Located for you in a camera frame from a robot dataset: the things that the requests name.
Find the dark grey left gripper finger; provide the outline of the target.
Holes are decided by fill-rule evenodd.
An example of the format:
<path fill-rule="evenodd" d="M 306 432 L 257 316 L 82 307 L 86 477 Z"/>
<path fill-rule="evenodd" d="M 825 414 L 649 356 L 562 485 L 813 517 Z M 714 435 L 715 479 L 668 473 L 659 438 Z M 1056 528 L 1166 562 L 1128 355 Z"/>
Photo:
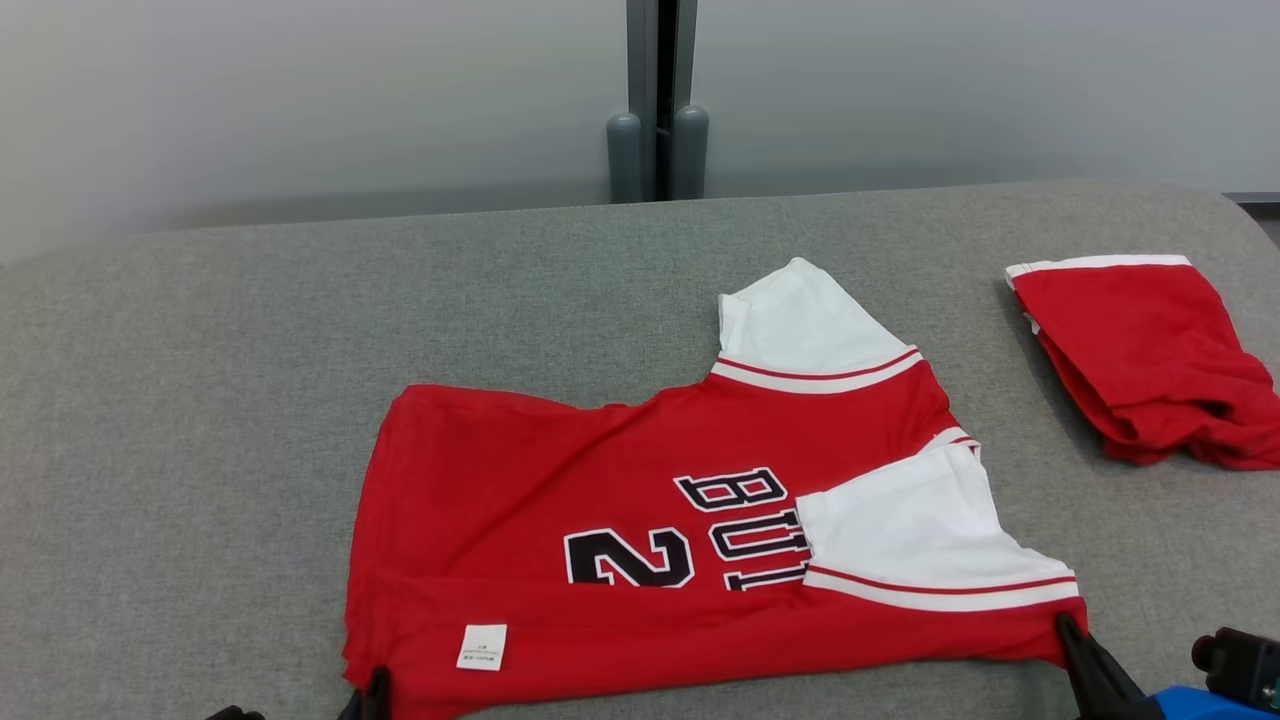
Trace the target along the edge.
<path fill-rule="evenodd" d="M 390 670 L 378 666 L 364 688 L 353 689 L 347 705 L 338 714 L 339 720 L 390 719 Z"/>

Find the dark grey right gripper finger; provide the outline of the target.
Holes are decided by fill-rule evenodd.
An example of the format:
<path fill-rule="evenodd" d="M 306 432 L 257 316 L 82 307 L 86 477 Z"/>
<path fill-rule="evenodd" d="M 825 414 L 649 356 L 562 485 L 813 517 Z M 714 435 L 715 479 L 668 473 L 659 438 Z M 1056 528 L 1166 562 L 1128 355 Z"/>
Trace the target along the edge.
<path fill-rule="evenodd" d="M 1119 661 L 1068 612 L 1055 619 L 1065 670 L 1080 719 L 1165 719 Z"/>

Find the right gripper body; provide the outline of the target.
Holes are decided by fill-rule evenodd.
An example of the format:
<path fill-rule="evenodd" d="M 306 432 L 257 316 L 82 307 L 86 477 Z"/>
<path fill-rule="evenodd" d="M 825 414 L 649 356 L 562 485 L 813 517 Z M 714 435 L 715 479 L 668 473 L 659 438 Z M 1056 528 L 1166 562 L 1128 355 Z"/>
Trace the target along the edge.
<path fill-rule="evenodd" d="M 1279 719 L 1277 685 L 1263 685 L 1248 701 L 1211 691 L 1171 685 L 1149 696 L 1164 719 Z"/>

